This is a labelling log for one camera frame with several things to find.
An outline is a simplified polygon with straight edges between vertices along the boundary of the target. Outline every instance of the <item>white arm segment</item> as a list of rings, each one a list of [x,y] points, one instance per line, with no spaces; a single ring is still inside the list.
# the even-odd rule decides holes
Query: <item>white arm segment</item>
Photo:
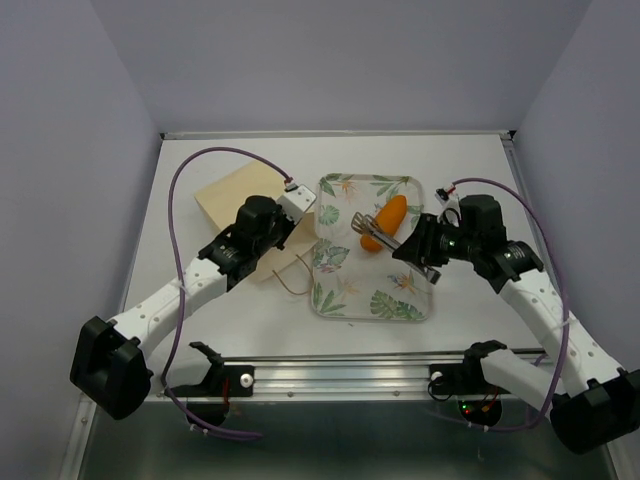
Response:
[[[508,281],[500,296],[522,317],[529,330],[555,362],[562,340],[560,296],[546,272],[531,271],[522,274],[520,278],[518,282]],[[564,388],[569,396],[573,397],[588,390],[588,380],[595,379],[604,383],[620,375],[620,364],[600,348],[573,314],[569,315],[569,328],[569,348],[562,370]]]
[[[226,293],[227,277],[221,275],[218,268],[211,260],[195,258],[185,270],[185,318]],[[138,348],[148,360],[151,352],[176,328],[179,305],[180,282],[175,278],[144,302],[113,317],[115,330],[127,339],[138,338]]]
[[[496,350],[480,360],[484,379],[497,385],[531,405],[536,410],[542,408],[549,391],[551,375],[541,368],[522,360],[511,350]],[[556,393],[565,393],[562,380]]]

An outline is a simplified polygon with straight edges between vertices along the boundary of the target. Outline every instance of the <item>gray wall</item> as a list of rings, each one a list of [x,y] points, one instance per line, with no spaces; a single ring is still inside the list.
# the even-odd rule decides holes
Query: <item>gray wall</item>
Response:
[[[517,128],[589,0],[92,0],[162,131]]]
[[[87,0],[0,4],[0,478],[56,478],[82,323],[123,293],[159,148]]]
[[[639,25],[638,0],[594,0],[516,136],[573,310],[628,369],[640,368]]]

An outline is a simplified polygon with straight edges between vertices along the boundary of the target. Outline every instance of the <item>white table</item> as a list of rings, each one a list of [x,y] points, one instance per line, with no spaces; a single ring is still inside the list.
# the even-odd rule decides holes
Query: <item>white table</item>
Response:
[[[498,135],[424,135],[332,138],[261,138],[165,141],[135,259],[127,308],[175,276],[167,232],[167,192],[176,167],[205,147],[249,150],[282,166],[299,183],[315,188],[328,172],[411,175],[425,189],[427,210],[435,211],[437,187],[468,176],[484,176],[515,188]],[[192,163],[179,181],[175,221],[184,261],[213,238],[193,194],[247,163],[242,156],[213,153]],[[500,201],[509,237],[534,246],[522,208],[510,196],[482,185],[463,186],[461,194],[490,193]],[[314,314],[308,297],[293,297],[275,279],[256,286],[244,282],[201,308],[187,321],[178,354],[201,340],[224,356],[282,356],[443,352],[464,350],[473,342],[497,339],[511,348],[539,347],[519,317],[471,267],[452,262],[435,288],[434,312],[423,323],[389,324],[329,320]],[[299,266],[287,279],[308,282]],[[169,340],[156,351],[168,352]]]

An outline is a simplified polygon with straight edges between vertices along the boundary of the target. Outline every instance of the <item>tray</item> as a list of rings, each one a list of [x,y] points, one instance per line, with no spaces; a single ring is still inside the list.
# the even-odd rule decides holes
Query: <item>tray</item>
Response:
[[[320,179],[313,250],[312,309],[324,317],[378,321],[425,320],[432,310],[430,284],[383,250],[369,253],[350,226],[355,212],[377,212],[395,195],[408,212],[395,238],[406,240],[425,206],[420,183],[407,176],[330,173]]]

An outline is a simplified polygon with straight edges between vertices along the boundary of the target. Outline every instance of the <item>carrot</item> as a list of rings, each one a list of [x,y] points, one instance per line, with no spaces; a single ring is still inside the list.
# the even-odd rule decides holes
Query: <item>carrot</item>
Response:
[[[396,195],[382,207],[376,215],[376,221],[384,233],[392,237],[400,228],[400,224],[407,214],[407,197],[404,195]],[[367,252],[376,253],[382,250],[382,245],[376,242],[369,235],[360,237],[360,246]]]

